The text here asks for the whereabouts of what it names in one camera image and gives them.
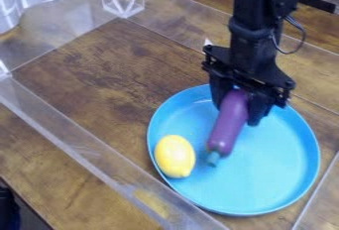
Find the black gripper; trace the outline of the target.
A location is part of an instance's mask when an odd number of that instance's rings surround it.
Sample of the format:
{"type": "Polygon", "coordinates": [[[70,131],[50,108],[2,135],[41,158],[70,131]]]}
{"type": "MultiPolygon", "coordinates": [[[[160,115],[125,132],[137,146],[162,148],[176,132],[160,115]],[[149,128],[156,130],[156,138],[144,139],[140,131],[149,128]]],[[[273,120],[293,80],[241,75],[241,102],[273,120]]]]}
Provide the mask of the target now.
{"type": "Polygon", "coordinates": [[[212,101],[220,108],[233,87],[248,91],[248,125],[256,126],[273,105],[283,107],[295,88],[295,81],[275,63],[280,27],[251,29],[236,20],[229,22],[231,46],[202,47],[202,70],[209,75],[212,101]]]}

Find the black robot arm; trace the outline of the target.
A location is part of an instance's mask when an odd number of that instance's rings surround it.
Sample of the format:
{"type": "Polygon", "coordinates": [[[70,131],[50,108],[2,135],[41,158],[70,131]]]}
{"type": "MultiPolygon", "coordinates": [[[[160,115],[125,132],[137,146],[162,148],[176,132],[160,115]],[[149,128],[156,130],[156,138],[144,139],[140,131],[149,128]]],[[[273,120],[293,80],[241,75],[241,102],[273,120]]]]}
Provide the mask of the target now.
{"type": "Polygon", "coordinates": [[[231,45],[202,47],[202,70],[209,75],[212,100],[221,105],[233,88],[249,94],[248,124],[255,126],[273,106],[283,107],[295,81],[275,58],[283,22],[296,9],[296,0],[233,0],[228,22],[231,45]]]}

